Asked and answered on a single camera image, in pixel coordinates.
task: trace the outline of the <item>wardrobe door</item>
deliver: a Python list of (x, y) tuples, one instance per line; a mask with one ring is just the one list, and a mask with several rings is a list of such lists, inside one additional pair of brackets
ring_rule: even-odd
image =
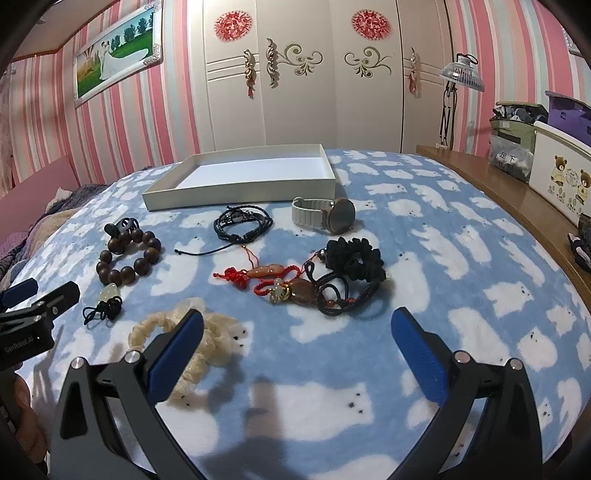
[[(334, 148), (335, 66), (329, 0), (256, 0), (256, 17), (267, 144), (320, 143)], [(265, 55), (270, 41), (271, 70), (276, 67), (273, 79)]]
[[(441, 69), (453, 61), (452, 41), (443, 0), (398, 0), (404, 53), (404, 137), (402, 151), (439, 143), (445, 80)], [(410, 92), (412, 48), (416, 56), (417, 90)]]
[(396, 2), (330, 0), (337, 146), (400, 152), (402, 51)]
[[(207, 95), (216, 150), (265, 145), (256, 28), (255, 0), (203, 0)], [(255, 62), (251, 95), (246, 57)]]

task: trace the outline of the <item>wedding photo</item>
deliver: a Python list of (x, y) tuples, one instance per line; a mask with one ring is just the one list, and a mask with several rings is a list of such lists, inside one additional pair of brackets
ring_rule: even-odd
[(154, 50), (155, 8), (136, 16), (101, 36), (76, 57), (78, 98), (142, 60)]

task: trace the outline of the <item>bride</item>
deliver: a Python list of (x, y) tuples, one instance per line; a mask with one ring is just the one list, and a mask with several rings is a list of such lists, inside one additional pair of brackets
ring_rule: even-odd
[(133, 52), (122, 59), (117, 59), (110, 53), (110, 42), (104, 41), (100, 44), (100, 79), (108, 80), (113, 75), (131, 67), (142, 60), (149, 52), (147, 48)]

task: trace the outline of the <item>wooden table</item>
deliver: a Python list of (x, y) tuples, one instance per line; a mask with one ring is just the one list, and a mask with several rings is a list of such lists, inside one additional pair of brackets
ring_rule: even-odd
[(570, 251), (566, 235), (577, 235), (570, 220), (525, 183), (490, 165), (486, 158), (420, 145), (417, 154), (454, 170), (528, 229), (561, 266), (591, 310), (591, 275), (575, 263)]

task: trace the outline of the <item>beige scrunchie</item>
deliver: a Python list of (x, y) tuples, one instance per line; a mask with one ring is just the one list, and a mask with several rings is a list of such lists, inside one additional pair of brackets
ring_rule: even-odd
[(205, 330), (197, 350), (173, 389), (174, 396), (185, 395), (194, 389), (194, 386), (207, 373), (208, 364), (214, 367), (226, 365), (232, 357), (232, 337), (242, 331), (242, 326), (236, 319), (221, 313), (208, 313), (205, 302), (195, 297), (180, 301), (171, 312), (156, 312), (148, 315), (143, 322), (131, 330), (127, 340), (129, 350), (143, 352), (146, 339), (152, 335), (156, 327), (162, 328), (163, 332), (172, 331), (189, 309), (201, 312)]

